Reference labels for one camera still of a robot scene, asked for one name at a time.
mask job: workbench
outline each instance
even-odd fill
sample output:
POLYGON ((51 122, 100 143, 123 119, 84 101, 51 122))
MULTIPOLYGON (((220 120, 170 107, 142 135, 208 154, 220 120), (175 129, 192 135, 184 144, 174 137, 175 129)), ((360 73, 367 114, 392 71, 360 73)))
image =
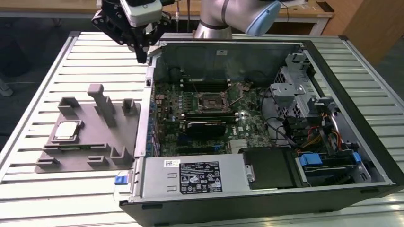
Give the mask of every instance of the workbench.
MULTIPOLYGON (((191 0, 191 20, 200 19, 200 8, 200 1, 191 0)), ((0 17, 92 19, 98 10, 96 0, 4 0, 0 3, 0 17)), ((164 11, 175 15, 176 4, 166 6, 164 11)), ((180 19, 188 18, 187 13, 187 1, 183 0, 180 19)), ((332 17, 334 13, 324 12, 316 0, 310 0, 308 5, 282 9, 276 22, 314 24, 310 34, 322 35, 332 17)))
MULTIPOLYGON (((166 38, 191 38, 191 34, 166 34, 166 38)), ((235 35, 236 39, 251 39, 235 35)), ((399 166, 404 167, 404 102, 364 60, 350 41, 336 36, 267 35, 259 39, 311 40, 335 72, 354 102, 368 120, 399 166)), ((58 103, 74 96, 88 103, 91 83, 103 83, 114 102, 124 98, 143 101, 147 65, 139 64, 127 46, 103 33, 72 32, 55 63, 22 116, 0 153, 2 226, 138 226, 120 210, 119 197, 128 187, 116 189, 122 171, 36 174, 35 163, 58 120, 58 103)), ((320 81, 327 94, 327 86, 320 81)), ((398 226, 403 224, 402 193, 362 201, 322 214, 222 221, 186 225, 204 226, 398 226)))

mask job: white label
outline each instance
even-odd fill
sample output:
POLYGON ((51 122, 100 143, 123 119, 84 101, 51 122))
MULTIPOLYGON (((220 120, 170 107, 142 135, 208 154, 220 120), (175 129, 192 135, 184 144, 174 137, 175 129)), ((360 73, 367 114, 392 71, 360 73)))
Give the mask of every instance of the white label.
POLYGON ((164 160, 164 167, 179 167, 180 163, 182 163, 180 159, 164 160))
POLYGON ((218 56, 226 56, 227 55, 227 50, 219 50, 216 51, 218 56))
POLYGON ((220 187, 222 187, 220 183, 208 184, 208 188, 220 188, 220 187))

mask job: motherboard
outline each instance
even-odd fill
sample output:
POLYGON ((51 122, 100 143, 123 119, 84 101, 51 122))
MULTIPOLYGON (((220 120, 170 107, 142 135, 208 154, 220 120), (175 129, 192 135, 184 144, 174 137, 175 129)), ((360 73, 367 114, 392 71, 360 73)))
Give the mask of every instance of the motherboard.
POLYGON ((231 154, 271 146, 263 92, 248 81, 156 83, 160 156, 231 154))

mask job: blue latch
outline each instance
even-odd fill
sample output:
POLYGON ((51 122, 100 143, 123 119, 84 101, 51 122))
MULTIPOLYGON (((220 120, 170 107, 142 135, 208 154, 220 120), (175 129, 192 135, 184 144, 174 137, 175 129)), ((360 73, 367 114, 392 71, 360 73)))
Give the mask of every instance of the blue latch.
POLYGON ((306 165, 320 165, 323 164, 319 154, 304 154, 299 157, 300 164, 306 165))
POLYGON ((115 185, 128 184, 128 175, 115 177, 115 185))
POLYGON ((354 159, 355 159, 355 161, 356 162, 362 162, 362 158, 360 158, 360 156, 359 156, 359 153, 358 152, 354 152, 354 159))

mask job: gray post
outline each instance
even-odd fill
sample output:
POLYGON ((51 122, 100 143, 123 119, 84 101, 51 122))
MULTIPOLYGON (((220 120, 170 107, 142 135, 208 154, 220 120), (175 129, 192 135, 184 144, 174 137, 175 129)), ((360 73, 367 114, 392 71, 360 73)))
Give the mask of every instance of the gray post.
POLYGON ((116 121, 114 118, 114 109, 108 105, 107 98, 103 95, 104 86, 102 84, 91 84, 87 90, 88 95, 95 99, 96 106, 104 117, 106 123, 110 128, 116 127, 116 121))

